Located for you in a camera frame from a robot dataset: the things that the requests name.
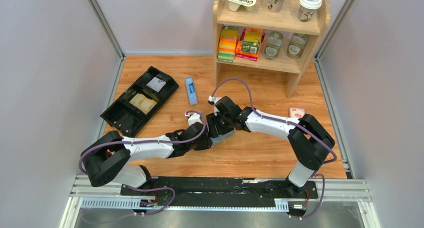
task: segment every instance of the cable connector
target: cable connector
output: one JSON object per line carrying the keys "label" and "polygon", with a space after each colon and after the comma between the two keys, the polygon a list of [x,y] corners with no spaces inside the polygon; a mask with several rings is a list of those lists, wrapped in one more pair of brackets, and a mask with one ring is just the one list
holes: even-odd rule
{"label": "cable connector", "polygon": [[209,105],[215,105],[215,103],[217,101],[219,101],[222,97],[214,97],[214,96],[209,96],[209,98],[207,99],[207,103],[209,103]]}
{"label": "cable connector", "polygon": [[303,210],[303,209],[304,209],[304,207],[303,207],[303,205],[301,205],[301,204],[294,204],[294,205],[293,205],[293,209]]}

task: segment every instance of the small pink package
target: small pink package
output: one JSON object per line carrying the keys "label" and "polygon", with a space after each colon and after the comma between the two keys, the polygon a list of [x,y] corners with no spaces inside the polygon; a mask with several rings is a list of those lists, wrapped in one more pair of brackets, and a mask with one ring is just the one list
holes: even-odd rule
{"label": "small pink package", "polygon": [[305,115],[305,110],[302,108],[290,108],[288,112],[291,118],[302,118]]}

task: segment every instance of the glass jar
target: glass jar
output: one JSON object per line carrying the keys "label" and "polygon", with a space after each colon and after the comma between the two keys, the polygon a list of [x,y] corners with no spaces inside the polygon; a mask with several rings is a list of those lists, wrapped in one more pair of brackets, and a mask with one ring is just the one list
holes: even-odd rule
{"label": "glass jar", "polygon": [[302,52],[304,52],[307,41],[307,34],[293,33],[290,39],[290,43],[287,47],[287,56],[292,59],[297,59],[301,57]]}
{"label": "glass jar", "polygon": [[268,60],[275,60],[277,58],[281,46],[283,45],[283,34],[280,31],[272,31],[268,35],[266,45],[263,49],[263,54]]}

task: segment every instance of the wooden shelf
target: wooden shelf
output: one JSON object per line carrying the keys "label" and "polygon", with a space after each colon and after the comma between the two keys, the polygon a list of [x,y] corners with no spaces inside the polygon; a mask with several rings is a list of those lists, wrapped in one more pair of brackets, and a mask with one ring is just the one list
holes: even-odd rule
{"label": "wooden shelf", "polygon": [[[228,0],[215,0],[213,3],[213,77],[215,85],[218,84],[222,64],[253,67],[287,73],[286,91],[287,98],[295,92],[296,86],[302,78],[305,69],[320,45],[331,20],[329,0],[322,0],[322,6],[308,22],[298,19],[300,0],[285,0],[281,11],[277,13],[268,10],[268,0],[257,0],[252,11],[247,11],[243,6],[233,12],[228,9]],[[261,48],[257,61],[236,57],[232,63],[218,61],[218,46],[223,25],[239,27],[254,27],[273,31],[294,32],[309,35],[303,53],[298,59],[287,57],[286,51],[289,41],[283,40],[282,50],[275,60],[267,60]]]}
{"label": "wooden shelf", "polygon": [[240,6],[236,12],[228,9],[228,0],[221,0],[216,22],[219,24],[255,27],[273,31],[296,32],[318,36],[321,31],[318,19],[308,22],[298,19],[299,0],[285,0],[281,11],[273,13],[268,10],[268,0],[257,0],[252,11]]}
{"label": "wooden shelf", "polygon": [[[266,42],[267,42],[267,39],[265,38],[263,40],[263,44],[266,44]],[[253,68],[259,68],[259,69],[265,69],[265,70],[273,70],[273,71],[279,71],[279,72],[299,74],[301,72],[300,60],[289,58],[286,54],[287,46],[289,45],[289,42],[290,41],[288,39],[283,40],[281,50],[277,58],[274,60],[266,59],[264,56],[264,50],[263,50],[264,47],[261,47],[259,58],[257,59],[257,61],[252,61],[245,58],[236,57],[232,63],[219,61],[218,58],[216,58],[216,62],[222,63],[222,64],[230,64],[230,65],[236,65],[236,66],[253,67]]]}

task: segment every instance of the black tray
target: black tray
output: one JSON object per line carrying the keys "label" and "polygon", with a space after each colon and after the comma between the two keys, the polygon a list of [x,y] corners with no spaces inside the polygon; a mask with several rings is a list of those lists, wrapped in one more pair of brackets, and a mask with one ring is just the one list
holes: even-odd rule
{"label": "black tray", "polygon": [[[166,82],[159,92],[147,86],[154,77]],[[180,86],[171,76],[150,66],[100,117],[109,125],[118,129],[124,136],[135,137],[178,87]],[[130,103],[136,94],[143,94],[145,97],[154,100],[156,105],[145,114]]]}

